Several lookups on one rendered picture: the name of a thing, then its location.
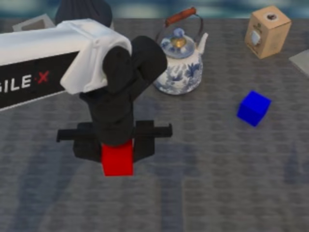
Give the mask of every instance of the teapot spout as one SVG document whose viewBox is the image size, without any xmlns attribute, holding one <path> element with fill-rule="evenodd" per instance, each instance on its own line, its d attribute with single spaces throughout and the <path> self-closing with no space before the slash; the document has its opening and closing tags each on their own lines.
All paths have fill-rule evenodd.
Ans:
<svg viewBox="0 0 309 232">
<path fill-rule="evenodd" d="M 205 51 L 205 45 L 206 45 L 206 40 L 208 38 L 208 33 L 204 33 L 201 41 L 199 42 L 198 46 L 197 46 L 197 50 L 200 54 L 203 54 Z"/>
</svg>

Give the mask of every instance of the teapot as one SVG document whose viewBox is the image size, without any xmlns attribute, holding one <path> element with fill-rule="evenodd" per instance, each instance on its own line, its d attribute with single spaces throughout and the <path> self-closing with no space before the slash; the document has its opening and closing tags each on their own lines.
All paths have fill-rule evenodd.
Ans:
<svg viewBox="0 0 309 232">
<path fill-rule="evenodd" d="M 156 41 L 169 25 L 191 15 L 198 16 L 194 7 L 167 18 L 165 26 L 156 37 Z M 200 18 L 200 28 L 196 38 L 199 38 L 203 31 L 203 19 L 200 16 L 198 17 Z M 176 28 L 172 35 L 162 39 L 160 46 L 167 56 L 168 67 L 154 81 L 154 86 L 158 90 L 170 95 L 182 95 L 196 89 L 201 83 L 203 72 L 202 55 L 208 33 L 203 34 L 198 45 L 196 44 L 196 38 L 192 39 L 185 34 L 183 29 Z"/>
</svg>

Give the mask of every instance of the gray wooden table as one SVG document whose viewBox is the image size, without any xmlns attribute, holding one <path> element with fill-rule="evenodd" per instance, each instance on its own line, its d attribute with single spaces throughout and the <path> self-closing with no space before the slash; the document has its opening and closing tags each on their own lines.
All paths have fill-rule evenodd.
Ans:
<svg viewBox="0 0 309 232">
<path fill-rule="evenodd" d="M 308 232 L 309 80 L 288 58 L 308 49 L 309 21 L 294 20 L 284 50 L 264 60 L 244 45 L 247 23 L 205 21 L 196 91 L 171 97 L 150 87 L 139 98 L 136 119 L 171 122 L 174 136 L 158 141 L 134 177 L 105 178 L 70 142 L 55 142 L 57 129 L 89 120 L 76 96 L 2 112 L 0 232 Z M 154 38 L 161 25 L 115 20 L 130 39 Z M 198 22 L 181 26 L 193 35 Z M 236 117 L 252 89 L 273 100 L 257 128 Z"/>
</svg>

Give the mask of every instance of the teal background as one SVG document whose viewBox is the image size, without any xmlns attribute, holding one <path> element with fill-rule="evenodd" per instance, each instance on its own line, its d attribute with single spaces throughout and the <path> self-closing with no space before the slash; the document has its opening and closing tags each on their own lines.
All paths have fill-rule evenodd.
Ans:
<svg viewBox="0 0 309 232">
<path fill-rule="evenodd" d="M 254 10 L 276 5 L 290 18 L 309 17 L 309 0 L 107 0 L 116 18 L 160 18 L 195 6 L 206 18 L 248 18 Z M 59 0 L 0 0 L 0 17 L 55 15 Z"/>
</svg>

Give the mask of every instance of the blue cube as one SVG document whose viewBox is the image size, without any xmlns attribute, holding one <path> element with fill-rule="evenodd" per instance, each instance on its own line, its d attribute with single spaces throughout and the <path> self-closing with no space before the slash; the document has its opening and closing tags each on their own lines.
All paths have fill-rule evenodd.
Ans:
<svg viewBox="0 0 309 232">
<path fill-rule="evenodd" d="M 270 103 L 270 99 L 251 91 L 241 102 L 237 116 L 256 127 L 265 116 Z"/>
</svg>

